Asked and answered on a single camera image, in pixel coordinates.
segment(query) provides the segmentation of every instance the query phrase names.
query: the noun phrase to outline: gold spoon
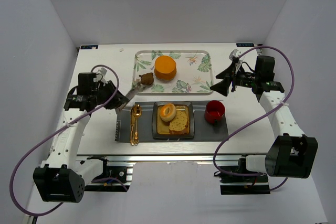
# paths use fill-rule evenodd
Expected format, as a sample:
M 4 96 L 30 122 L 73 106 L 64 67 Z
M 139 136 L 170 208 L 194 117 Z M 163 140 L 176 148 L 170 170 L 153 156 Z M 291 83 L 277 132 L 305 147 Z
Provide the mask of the gold spoon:
M 141 107 L 140 105 L 136 105 L 134 108 L 134 114 L 133 116 L 135 117 L 135 134 L 134 134 L 134 144 L 138 145 L 139 143 L 139 137 L 138 137 L 138 118 L 141 116 Z
M 132 109 L 131 109 L 131 137 L 130 137 L 130 144 L 133 146 L 134 145 L 134 125 L 135 125 L 135 123 L 134 123 L 134 121 L 135 121 L 135 117 L 134 117 L 134 115 L 135 115 L 135 110 L 134 110 L 134 107 L 135 106 L 133 106 L 132 107 Z

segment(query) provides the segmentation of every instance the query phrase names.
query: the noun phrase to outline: donut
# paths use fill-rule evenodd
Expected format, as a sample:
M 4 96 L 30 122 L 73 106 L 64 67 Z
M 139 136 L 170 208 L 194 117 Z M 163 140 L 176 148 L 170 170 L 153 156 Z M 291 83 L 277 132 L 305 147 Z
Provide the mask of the donut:
M 160 117 L 162 121 L 169 122 L 176 116 L 176 107 L 172 103 L 168 103 L 160 110 Z

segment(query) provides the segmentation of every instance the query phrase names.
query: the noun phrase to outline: white enclosure wall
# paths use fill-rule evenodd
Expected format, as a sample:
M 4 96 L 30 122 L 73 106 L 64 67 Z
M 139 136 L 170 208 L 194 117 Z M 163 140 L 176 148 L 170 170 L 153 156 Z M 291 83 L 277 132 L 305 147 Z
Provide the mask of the white enclosure wall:
M 51 0 L 76 46 L 264 42 L 286 0 Z
M 329 223 L 336 223 L 335 19 L 336 0 L 287 0 L 265 42 L 283 50 L 293 64 L 290 108 L 306 134 L 319 142 L 312 174 Z M 277 60 L 275 73 L 288 90 L 283 60 Z
M 0 222 L 21 223 L 9 177 L 19 158 L 55 129 L 76 49 L 50 0 L 0 0 L 0 6 Z M 47 153 L 47 146 L 34 152 L 16 176 L 24 207 L 34 168 Z

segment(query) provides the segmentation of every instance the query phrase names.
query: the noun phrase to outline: bread slice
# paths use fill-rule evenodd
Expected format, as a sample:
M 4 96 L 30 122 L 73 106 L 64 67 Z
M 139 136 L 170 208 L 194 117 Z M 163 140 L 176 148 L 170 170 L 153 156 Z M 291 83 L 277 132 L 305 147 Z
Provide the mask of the bread slice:
M 188 133 L 188 117 L 184 111 L 178 110 L 176 116 L 169 123 L 169 132 L 171 134 Z

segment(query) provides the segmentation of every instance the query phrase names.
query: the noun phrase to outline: red mug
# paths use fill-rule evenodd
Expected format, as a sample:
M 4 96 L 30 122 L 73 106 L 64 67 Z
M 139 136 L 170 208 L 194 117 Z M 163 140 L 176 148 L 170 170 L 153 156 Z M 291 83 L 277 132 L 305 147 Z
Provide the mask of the red mug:
M 208 123 L 216 124 L 224 115 L 225 107 L 219 101 L 209 101 L 205 107 L 204 117 Z

